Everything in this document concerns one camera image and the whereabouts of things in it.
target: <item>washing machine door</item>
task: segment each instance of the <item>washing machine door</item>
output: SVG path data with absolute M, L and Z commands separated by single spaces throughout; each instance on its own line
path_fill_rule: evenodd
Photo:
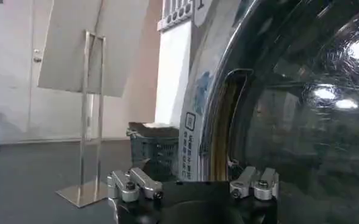
M 359 0 L 217 2 L 182 111 L 183 179 L 272 167 L 281 223 L 359 223 Z

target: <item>metal stand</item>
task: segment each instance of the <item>metal stand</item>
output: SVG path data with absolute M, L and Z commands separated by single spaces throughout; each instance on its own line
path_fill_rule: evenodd
M 102 126 L 104 113 L 103 81 L 105 74 L 105 50 L 106 38 L 99 37 L 95 33 L 86 30 L 86 40 L 84 48 L 84 76 L 82 83 L 82 139 L 80 141 L 80 181 L 78 185 L 57 191 L 60 196 L 67 199 L 78 208 L 90 205 L 107 197 L 107 185 L 100 181 L 101 179 L 101 148 L 102 148 Z M 100 73 L 100 94 L 99 94 L 99 117 L 98 117 L 98 138 L 97 138 L 97 157 L 96 157 L 96 176 L 95 180 L 85 183 L 84 180 L 84 160 L 87 138 L 87 88 L 88 72 L 90 66 L 90 37 L 101 40 L 102 43 L 102 61 Z

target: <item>gray laundry basket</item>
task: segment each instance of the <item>gray laundry basket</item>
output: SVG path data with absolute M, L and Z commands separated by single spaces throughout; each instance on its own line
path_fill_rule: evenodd
M 179 137 L 177 128 L 148 128 L 143 123 L 129 122 L 127 136 L 130 137 L 133 165 L 148 159 L 144 171 L 152 179 L 176 179 Z

